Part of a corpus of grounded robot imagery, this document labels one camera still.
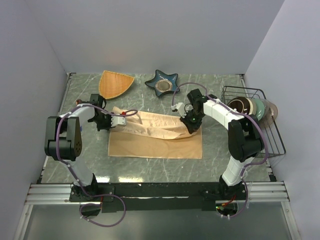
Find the star-shaped plate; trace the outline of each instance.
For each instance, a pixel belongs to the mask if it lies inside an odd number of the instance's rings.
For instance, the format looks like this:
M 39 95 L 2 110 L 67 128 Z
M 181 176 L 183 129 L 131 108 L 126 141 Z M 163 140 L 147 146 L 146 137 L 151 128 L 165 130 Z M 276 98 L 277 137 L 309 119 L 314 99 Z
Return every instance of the star-shaped plate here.
M 155 95 L 161 97 L 164 94 L 173 94 L 177 89 L 178 74 L 167 75 L 160 70 L 155 70 L 155 76 L 144 84 L 154 89 Z

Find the peach towel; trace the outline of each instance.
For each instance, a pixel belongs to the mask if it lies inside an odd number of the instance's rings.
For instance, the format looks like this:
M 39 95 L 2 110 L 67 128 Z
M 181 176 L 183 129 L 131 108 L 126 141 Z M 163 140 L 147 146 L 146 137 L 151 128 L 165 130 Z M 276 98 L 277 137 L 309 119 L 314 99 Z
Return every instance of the peach towel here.
M 114 107 L 120 114 L 126 110 Z M 161 159 L 202 159 L 201 128 L 189 134 L 178 116 L 139 111 L 126 126 L 111 129 L 108 155 Z

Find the gray marble surface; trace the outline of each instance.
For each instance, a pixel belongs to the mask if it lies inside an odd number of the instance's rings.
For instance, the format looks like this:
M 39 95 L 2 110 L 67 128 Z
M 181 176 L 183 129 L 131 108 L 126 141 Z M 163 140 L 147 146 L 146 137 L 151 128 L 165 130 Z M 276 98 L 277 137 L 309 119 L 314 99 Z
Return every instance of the gray marble surface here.
M 151 113 L 177 116 L 171 111 L 172 94 L 157 98 L 153 89 L 144 82 L 154 74 L 136 74 L 131 87 L 121 96 L 108 100 L 107 110 L 114 106 L 120 109 L 138 109 Z M 75 101 L 89 100 L 91 93 L 99 92 L 101 74 L 75 74 L 71 77 L 69 90 L 62 113 L 75 107 Z M 179 74 L 177 83 L 196 82 L 205 85 L 208 91 L 221 97 L 225 85 L 240 86 L 238 75 Z M 183 86 L 175 102 L 188 102 L 187 93 L 197 88 Z M 161 159 L 108 156 L 109 133 L 97 131 L 94 123 L 82 128 L 82 155 L 87 166 L 96 175 L 98 182 L 216 182 L 225 171 L 230 154 L 227 131 L 210 117 L 202 121 L 202 159 Z M 269 181 L 266 166 L 254 166 L 248 170 L 247 181 Z M 42 183 L 70 183 L 68 171 L 49 158 L 43 173 Z

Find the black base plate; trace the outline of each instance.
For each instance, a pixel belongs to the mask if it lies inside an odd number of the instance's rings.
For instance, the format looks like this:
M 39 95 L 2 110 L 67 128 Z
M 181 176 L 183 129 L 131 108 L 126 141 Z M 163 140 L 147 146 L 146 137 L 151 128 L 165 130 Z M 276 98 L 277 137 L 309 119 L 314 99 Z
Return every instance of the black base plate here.
M 112 194 L 121 197 L 126 210 L 179 210 L 201 209 L 215 211 L 215 201 L 230 200 L 218 194 L 218 182 L 142 182 L 142 183 L 98 183 L 97 194 Z M 245 200 L 246 193 L 237 194 L 237 200 Z M 70 195 L 70 202 L 94 202 L 82 196 Z M 104 197 L 102 213 L 122 211 L 118 199 Z

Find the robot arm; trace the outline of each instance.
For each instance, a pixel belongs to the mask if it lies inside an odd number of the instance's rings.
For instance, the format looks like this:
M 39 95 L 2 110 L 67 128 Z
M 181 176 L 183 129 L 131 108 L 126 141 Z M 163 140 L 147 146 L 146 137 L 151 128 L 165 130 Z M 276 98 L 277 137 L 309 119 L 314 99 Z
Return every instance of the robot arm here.
M 102 108 L 105 99 L 99 94 L 91 94 L 90 101 L 77 101 L 77 110 L 69 115 L 61 125 L 59 137 L 59 152 L 61 158 L 68 163 L 73 169 L 82 185 L 87 188 L 87 192 L 94 193 L 97 187 L 97 181 L 95 175 L 88 169 L 84 159 L 81 156 L 82 152 L 82 138 L 81 130 L 82 126 L 86 123 L 95 122 L 97 130 L 109 130 L 117 125 L 125 126 L 127 120 L 122 116 L 111 116 L 109 114 L 102 113 L 99 109 L 86 106 L 91 104 Z M 44 151 L 47 156 L 52 156 L 54 160 L 58 161 L 56 145 L 57 145 L 57 127 L 64 116 L 51 116 L 46 122 L 45 132 L 45 147 Z M 80 185 L 76 179 L 73 179 L 75 186 Z
M 228 131 L 228 148 L 231 154 L 225 172 L 220 177 L 222 195 L 235 192 L 241 185 L 241 171 L 252 162 L 254 157 L 264 149 L 263 141 L 255 126 L 245 117 L 232 114 L 231 108 L 219 104 L 219 99 L 210 95 L 216 102 L 203 96 L 199 89 L 190 91 L 187 95 L 193 109 L 185 112 L 181 102 L 172 106 L 174 112 L 179 112 L 180 120 L 185 124 L 190 134 L 197 131 L 202 124 L 202 118 L 209 116 Z

